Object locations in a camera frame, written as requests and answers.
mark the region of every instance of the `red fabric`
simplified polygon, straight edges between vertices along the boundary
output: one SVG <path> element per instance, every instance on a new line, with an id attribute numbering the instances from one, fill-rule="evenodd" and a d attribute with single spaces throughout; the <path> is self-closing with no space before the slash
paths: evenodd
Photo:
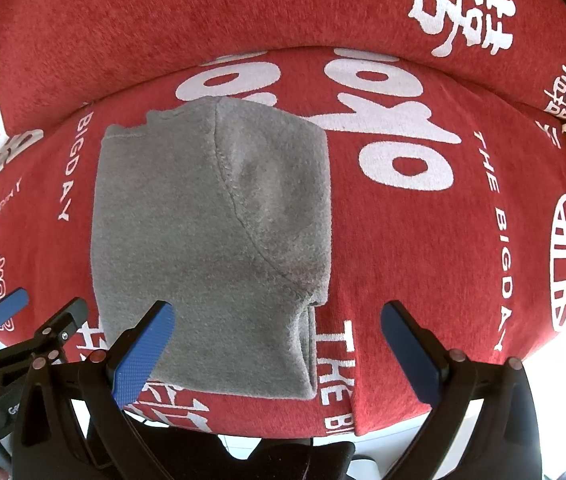
<path id="1" fill-rule="evenodd" d="M 148 110 L 177 107 L 197 92 L 260 94 L 282 110 L 331 124 L 333 263 L 317 332 L 344 333 L 351 322 L 353 348 L 319 337 L 318 374 L 330 374 L 331 365 L 320 359 L 332 359 L 341 361 L 342 376 L 320 383 L 312 401 L 154 385 L 137 409 L 215 433 L 279 438 L 362 434 L 422 413 L 381 335 L 380 311 L 392 299 L 448 348 L 476 360 L 525 356 L 552 338 L 555 325 L 560 330 L 566 322 L 566 307 L 555 308 L 550 294 L 551 273 L 554 283 L 566 279 L 566 253 L 559 252 L 566 238 L 553 239 L 566 225 L 566 139 L 539 125 L 559 128 L 559 121 L 412 62 L 338 52 L 273 51 L 163 76 L 77 111 L 5 164 L 0 289 L 24 286 L 31 303 L 0 338 L 31 336 L 66 301 L 82 296 L 95 333 L 84 328 L 90 345 L 75 336 L 69 355 L 78 359 L 89 352 L 81 346 L 99 346 L 90 225 L 105 128 L 141 124 Z M 429 121 L 410 123 L 418 116 Z M 158 171 L 167 170 L 147 168 L 148 175 Z M 423 174 L 431 178 L 419 180 Z M 121 214 L 134 207 L 131 190 Z M 565 305 L 566 285 L 553 295 Z"/>
<path id="2" fill-rule="evenodd" d="M 480 11 L 479 44 L 466 45 L 467 27 L 435 57 L 452 22 L 426 34 L 409 17 L 415 0 L 0 0 L 0 109 L 8 136 L 48 130 L 84 102 L 217 56 L 308 45 L 394 54 L 545 109 L 566 64 L 566 6 L 511 0 L 514 12 L 493 1 L 462 0 L 463 16 Z M 487 15 L 512 34 L 494 56 L 481 47 Z"/>

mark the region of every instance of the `screw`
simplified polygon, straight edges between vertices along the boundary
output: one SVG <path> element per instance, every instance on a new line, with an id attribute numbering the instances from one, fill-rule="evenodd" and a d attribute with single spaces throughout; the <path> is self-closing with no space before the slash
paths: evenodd
<path id="1" fill-rule="evenodd" d="M 452 361 L 456 361 L 457 363 L 462 363 L 467 359 L 467 355 L 465 355 L 465 352 L 459 350 L 458 348 L 452 348 L 449 351 L 449 356 L 452 359 Z"/>
<path id="2" fill-rule="evenodd" d="M 100 363 L 100 362 L 105 360 L 107 355 L 108 354 L 106 353 L 105 350 L 98 349 L 98 350 L 95 350 L 94 352 L 92 352 L 88 359 L 93 363 Z"/>
<path id="3" fill-rule="evenodd" d="M 34 368 L 35 370 L 41 370 L 41 368 L 43 368 L 46 364 L 47 364 L 47 361 L 45 361 L 45 359 L 43 357 L 37 357 L 32 362 L 32 368 Z"/>
<path id="4" fill-rule="evenodd" d="M 521 370 L 523 368 L 523 363 L 518 357 L 510 357 L 508 359 L 508 365 L 514 368 L 514 370 Z"/>

